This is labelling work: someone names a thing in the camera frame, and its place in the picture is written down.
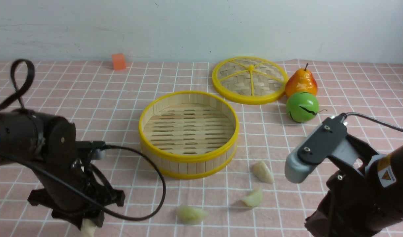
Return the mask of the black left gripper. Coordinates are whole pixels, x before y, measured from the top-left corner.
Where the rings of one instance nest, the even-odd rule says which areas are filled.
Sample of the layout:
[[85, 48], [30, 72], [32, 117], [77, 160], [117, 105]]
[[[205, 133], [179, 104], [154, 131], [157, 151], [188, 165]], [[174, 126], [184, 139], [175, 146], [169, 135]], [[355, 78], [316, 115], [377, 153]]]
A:
[[125, 193], [114, 189], [102, 172], [91, 161], [105, 157], [107, 144], [104, 141], [76, 141], [76, 147], [66, 149], [60, 158], [49, 157], [42, 168], [57, 177], [69, 187], [36, 172], [43, 185], [32, 190], [28, 202], [32, 206], [45, 206], [52, 210], [52, 218], [61, 219], [83, 229], [84, 224], [102, 227], [104, 212], [87, 202], [80, 194], [105, 207], [124, 205]]

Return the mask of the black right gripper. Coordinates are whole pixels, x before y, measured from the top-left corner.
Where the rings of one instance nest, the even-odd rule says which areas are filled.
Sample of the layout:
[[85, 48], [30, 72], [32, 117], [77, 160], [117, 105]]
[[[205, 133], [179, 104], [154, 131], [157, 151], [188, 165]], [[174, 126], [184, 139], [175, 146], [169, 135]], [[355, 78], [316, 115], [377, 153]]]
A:
[[305, 220], [315, 237], [372, 237], [403, 222], [403, 145], [385, 155], [352, 135], [347, 142], [363, 164], [327, 181], [329, 191]]

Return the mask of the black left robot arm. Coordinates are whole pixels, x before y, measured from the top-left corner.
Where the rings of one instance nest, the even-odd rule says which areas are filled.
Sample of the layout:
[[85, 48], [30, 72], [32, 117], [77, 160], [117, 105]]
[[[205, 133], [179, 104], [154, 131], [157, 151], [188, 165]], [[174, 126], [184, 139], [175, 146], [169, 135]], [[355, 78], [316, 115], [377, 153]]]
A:
[[[0, 113], [0, 152], [31, 162], [66, 182], [102, 206], [124, 205], [125, 193], [113, 189], [92, 160], [105, 156], [104, 141], [77, 141], [76, 126], [66, 118], [23, 109]], [[70, 189], [35, 172], [43, 189], [32, 190], [28, 202], [52, 210], [62, 219], [81, 228], [89, 219], [102, 227], [104, 212]]]

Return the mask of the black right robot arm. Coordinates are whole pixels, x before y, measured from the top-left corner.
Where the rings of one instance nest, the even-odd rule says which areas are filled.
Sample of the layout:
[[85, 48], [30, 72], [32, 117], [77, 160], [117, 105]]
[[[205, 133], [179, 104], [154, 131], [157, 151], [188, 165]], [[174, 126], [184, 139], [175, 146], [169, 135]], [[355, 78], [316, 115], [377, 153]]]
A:
[[349, 144], [363, 164], [326, 182], [329, 191], [305, 220], [315, 237], [373, 237], [403, 222], [403, 145], [384, 155], [353, 137]]

